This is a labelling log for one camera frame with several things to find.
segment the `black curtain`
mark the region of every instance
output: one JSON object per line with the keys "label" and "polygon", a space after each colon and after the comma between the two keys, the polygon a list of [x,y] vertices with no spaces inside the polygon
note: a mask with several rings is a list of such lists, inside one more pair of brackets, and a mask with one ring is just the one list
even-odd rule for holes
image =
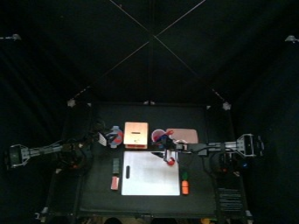
{"label": "black curtain", "polygon": [[266,155],[253,161],[246,176],[257,223],[299,220],[298,62],[299,45],[290,43],[233,107],[238,133],[261,135],[266,143]]}
{"label": "black curtain", "polygon": [[51,163],[4,168],[4,151],[14,144],[52,144],[62,138],[67,101],[55,91],[23,42],[0,42],[0,222],[31,223],[46,201]]}

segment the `red object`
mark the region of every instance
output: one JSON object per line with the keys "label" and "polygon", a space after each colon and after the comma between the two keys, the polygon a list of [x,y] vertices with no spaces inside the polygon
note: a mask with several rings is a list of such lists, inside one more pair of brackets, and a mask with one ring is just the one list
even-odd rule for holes
{"label": "red object", "polygon": [[175,159],[174,159],[173,157],[170,158],[167,164],[169,164],[169,165],[174,165],[174,164],[175,164]]}
{"label": "red object", "polygon": [[112,183],[111,183],[111,190],[118,190],[118,181],[119,181],[119,177],[114,176],[112,177]]}

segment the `orange object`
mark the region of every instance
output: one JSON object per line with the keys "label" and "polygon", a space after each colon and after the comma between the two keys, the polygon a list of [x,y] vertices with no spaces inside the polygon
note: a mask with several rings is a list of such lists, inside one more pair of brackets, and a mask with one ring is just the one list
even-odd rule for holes
{"label": "orange object", "polygon": [[190,194],[190,183],[187,180],[182,182],[182,194]]}
{"label": "orange object", "polygon": [[147,122],[126,122],[124,145],[127,149],[147,149]]}

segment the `table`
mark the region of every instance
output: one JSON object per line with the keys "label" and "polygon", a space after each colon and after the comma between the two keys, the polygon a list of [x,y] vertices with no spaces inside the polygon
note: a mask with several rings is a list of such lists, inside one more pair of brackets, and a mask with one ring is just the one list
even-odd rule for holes
{"label": "table", "polygon": [[[199,105],[186,107],[178,105],[144,106],[100,103],[92,105],[90,114],[91,121],[103,119],[107,127],[116,125],[122,130],[124,130],[126,122],[144,122],[150,125],[150,134],[156,129],[194,129],[198,131],[202,143],[235,140],[230,112],[221,107],[207,109],[206,106]],[[76,117],[78,120],[82,119],[75,115],[71,117],[72,121]],[[75,199],[76,205],[71,215],[76,215],[76,217],[90,215],[174,218],[217,217],[217,210],[219,209],[217,203],[218,187],[215,187],[215,181],[205,172],[202,158],[198,155],[179,155],[181,173],[183,171],[189,172],[189,195],[123,196],[120,191],[122,182],[119,190],[112,191],[110,189],[112,160],[120,158],[120,164],[123,164],[124,150],[123,144],[116,149],[110,149],[98,143],[92,144],[94,162],[87,174],[80,177],[80,185],[76,191],[79,193]],[[206,159],[205,165],[210,165],[209,159]]]}

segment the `small object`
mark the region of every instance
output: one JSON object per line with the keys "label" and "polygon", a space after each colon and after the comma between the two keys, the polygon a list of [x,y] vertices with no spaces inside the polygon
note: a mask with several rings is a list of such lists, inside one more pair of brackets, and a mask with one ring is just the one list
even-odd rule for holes
{"label": "small object", "polygon": [[174,164],[175,164],[175,159],[174,159],[174,157],[170,157],[170,160],[167,161],[167,164],[169,164],[169,165],[174,165]]}
{"label": "small object", "polygon": [[112,170],[114,170],[112,171],[114,174],[119,174],[119,158],[118,157],[114,158]]}
{"label": "small object", "polygon": [[111,130],[112,132],[107,134],[107,137],[110,148],[115,149],[123,143],[124,133],[118,126],[114,126]]}
{"label": "small object", "polygon": [[119,177],[114,176],[112,183],[111,183],[111,190],[114,190],[114,191],[118,190],[118,182],[119,182]]}
{"label": "small object", "polygon": [[165,135],[165,130],[163,129],[156,129],[154,132],[152,132],[152,141],[156,142],[158,139]]}
{"label": "small object", "polygon": [[190,194],[190,183],[189,183],[189,173],[187,171],[182,174],[182,194]]}
{"label": "small object", "polygon": [[190,183],[187,180],[182,182],[182,194],[190,194]]}

